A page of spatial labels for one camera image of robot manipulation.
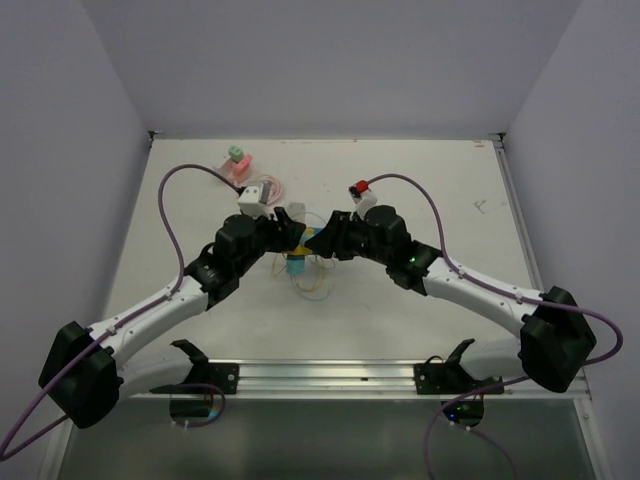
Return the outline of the yellow cube socket adapter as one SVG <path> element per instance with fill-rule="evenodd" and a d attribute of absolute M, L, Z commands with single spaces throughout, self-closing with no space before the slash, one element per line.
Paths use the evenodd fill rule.
<path fill-rule="evenodd" d="M 320 227 L 307 227 L 302 233 L 298 245 L 289 252 L 293 256 L 313 255 L 313 250 L 306 246 L 306 242 L 311 240 L 321 231 Z"/>

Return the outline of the blue power socket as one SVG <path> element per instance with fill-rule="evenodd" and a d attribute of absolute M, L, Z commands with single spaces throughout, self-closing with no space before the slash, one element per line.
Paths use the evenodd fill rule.
<path fill-rule="evenodd" d="M 306 259 L 304 255 L 288 254 L 286 256 L 286 272 L 290 276 L 298 276 L 305 272 Z"/>

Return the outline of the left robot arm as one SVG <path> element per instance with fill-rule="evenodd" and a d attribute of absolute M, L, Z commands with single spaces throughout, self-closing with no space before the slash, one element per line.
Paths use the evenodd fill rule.
<path fill-rule="evenodd" d="M 198 316 L 238 289 L 240 279 L 266 253 L 294 249 L 305 231 L 282 207 L 253 218 L 228 217 L 174 282 L 108 320 L 77 322 L 56 334 L 38 383 L 79 428 L 101 421 L 124 397 L 124 365 L 159 336 Z"/>

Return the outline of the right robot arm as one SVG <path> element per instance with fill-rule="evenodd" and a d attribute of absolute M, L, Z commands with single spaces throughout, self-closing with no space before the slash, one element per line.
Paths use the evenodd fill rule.
<path fill-rule="evenodd" d="M 335 211 L 304 245 L 323 258 L 379 263 L 397 286 L 454 303 L 510 333 L 508 339 L 456 348 L 445 369 L 454 391 L 468 392 L 492 376 L 526 376 L 563 393 L 596 345 L 569 292 L 523 289 L 449 264 L 443 251 L 413 239 L 391 206 L 374 207 L 364 217 Z"/>

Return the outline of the white socket adapter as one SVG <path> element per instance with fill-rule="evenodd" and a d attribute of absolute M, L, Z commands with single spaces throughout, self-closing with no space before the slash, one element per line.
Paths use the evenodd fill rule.
<path fill-rule="evenodd" d="M 286 212 L 293 220 L 304 220 L 306 216 L 306 205 L 302 202 L 290 202 L 286 206 Z"/>

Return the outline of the pink socket adapter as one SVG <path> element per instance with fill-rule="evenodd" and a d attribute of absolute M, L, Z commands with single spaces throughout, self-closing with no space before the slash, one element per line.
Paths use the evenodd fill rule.
<path fill-rule="evenodd" d="M 243 182 L 251 174 L 252 161 L 251 155 L 245 155 L 240 160 L 229 157 L 216 168 L 216 171 L 232 182 Z"/>

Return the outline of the green plug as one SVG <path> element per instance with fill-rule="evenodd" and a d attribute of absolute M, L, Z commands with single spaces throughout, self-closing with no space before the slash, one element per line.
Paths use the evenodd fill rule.
<path fill-rule="evenodd" d="M 244 152 L 243 150 L 235 145 L 232 145 L 229 147 L 228 149 L 228 154 L 229 157 L 232 161 L 238 163 L 240 161 L 242 161 L 244 159 Z"/>

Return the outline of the left black mount plate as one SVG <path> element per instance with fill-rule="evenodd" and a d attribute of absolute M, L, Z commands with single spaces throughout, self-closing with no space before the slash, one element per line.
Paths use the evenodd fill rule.
<path fill-rule="evenodd" d="M 206 394 L 207 389 L 194 384 L 208 384 L 224 394 L 234 395 L 240 378 L 240 365 L 232 362 L 200 363 L 192 365 L 181 382 L 174 382 L 151 389 L 153 394 Z"/>

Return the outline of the black mount plate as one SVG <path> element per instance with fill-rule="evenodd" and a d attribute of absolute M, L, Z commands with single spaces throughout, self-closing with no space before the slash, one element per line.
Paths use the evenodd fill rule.
<path fill-rule="evenodd" d="M 207 389 L 194 384 L 208 384 L 224 394 L 234 395 L 240 378 L 240 365 L 232 362 L 200 363 L 192 365 L 181 382 L 174 382 L 151 389 L 153 394 L 206 394 Z"/>
<path fill-rule="evenodd" d="M 499 377 L 475 379 L 460 365 L 460 359 L 450 355 L 447 359 L 432 356 L 413 365 L 413 379 L 418 395 L 460 395 L 472 390 L 489 387 L 489 394 L 502 394 L 504 387 Z"/>

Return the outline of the right black mount plate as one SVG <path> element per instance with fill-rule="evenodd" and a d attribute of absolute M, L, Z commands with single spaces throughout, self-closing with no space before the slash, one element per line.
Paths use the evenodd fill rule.
<path fill-rule="evenodd" d="M 460 395 L 472 390 L 489 387 L 489 394 L 502 394 L 504 387 L 499 377 L 475 379 L 460 365 L 460 359 L 450 355 L 447 359 L 432 356 L 413 365 L 413 379 L 418 395 Z"/>

